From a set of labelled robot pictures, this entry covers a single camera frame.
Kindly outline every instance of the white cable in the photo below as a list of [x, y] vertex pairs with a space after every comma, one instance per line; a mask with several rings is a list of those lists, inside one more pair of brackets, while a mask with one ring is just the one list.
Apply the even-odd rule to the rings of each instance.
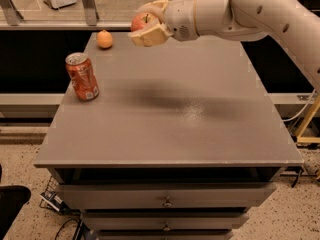
[[313, 98], [313, 95], [316, 93], [316, 89], [314, 89], [312, 91], [312, 93], [310, 94], [309, 96], [309, 99], [307, 101], [307, 103], [303, 106], [303, 108], [293, 117], [289, 118], [289, 119], [285, 119], [285, 120], [282, 120], [282, 122], [289, 122], [289, 121], [292, 121], [294, 119], [296, 119], [298, 116], [300, 116], [302, 114], [302, 112], [307, 108], [307, 106], [310, 104], [312, 98]]

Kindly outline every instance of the drawer knob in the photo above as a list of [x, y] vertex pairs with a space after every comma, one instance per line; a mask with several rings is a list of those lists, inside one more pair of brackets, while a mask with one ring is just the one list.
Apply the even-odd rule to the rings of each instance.
[[165, 231], [165, 232], [169, 232], [171, 230], [171, 228], [168, 226], [168, 222], [166, 222], [166, 224], [164, 225], [162, 230]]
[[166, 197], [166, 201], [162, 204], [164, 208], [171, 208], [172, 205], [173, 204], [170, 202], [169, 197]]

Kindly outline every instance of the red can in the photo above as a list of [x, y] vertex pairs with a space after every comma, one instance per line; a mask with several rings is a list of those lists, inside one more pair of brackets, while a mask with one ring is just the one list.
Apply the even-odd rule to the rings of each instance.
[[99, 94], [92, 64], [84, 53], [72, 53], [66, 58], [66, 69], [71, 78], [72, 86], [81, 100], [92, 100]]

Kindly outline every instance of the wire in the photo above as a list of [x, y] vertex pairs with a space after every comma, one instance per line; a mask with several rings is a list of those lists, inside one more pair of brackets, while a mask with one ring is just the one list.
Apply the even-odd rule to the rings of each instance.
[[291, 118], [289, 118], [289, 119], [282, 120], [282, 122], [290, 122], [290, 121], [296, 119], [298, 116], [300, 116], [300, 115], [303, 113], [303, 111], [307, 108], [307, 106], [310, 104], [310, 102], [311, 102], [311, 100], [312, 100], [312, 98], [313, 98], [313, 95], [314, 95], [315, 93], [316, 93], [316, 89], [314, 89], [314, 90], [312, 91], [312, 93], [311, 93], [310, 96], [309, 96], [309, 99], [308, 99], [307, 103], [303, 106], [303, 108], [302, 108], [295, 116], [293, 116], [293, 117], [291, 117]]
[[58, 236], [59, 236], [61, 230], [64, 229], [64, 227], [65, 227], [69, 222], [71, 222], [71, 221], [75, 221], [77, 224], [79, 223], [79, 221], [77, 221], [76, 219], [67, 220], [67, 221], [66, 221], [65, 223], [63, 223], [63, 225], [60, 227], [60, 229], [59, 229], [59, 231], [57, 232], [54, 240], [57, 240], [57, 239], [58, 239]]

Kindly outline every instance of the red apple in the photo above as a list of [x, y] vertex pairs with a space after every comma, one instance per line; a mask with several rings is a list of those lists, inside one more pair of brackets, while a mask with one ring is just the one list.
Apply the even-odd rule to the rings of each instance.
[[143, 29], [150, 21], [156, 18], [152, 13], [142, 12], [137, 14], [131, 22], [131, 31]]

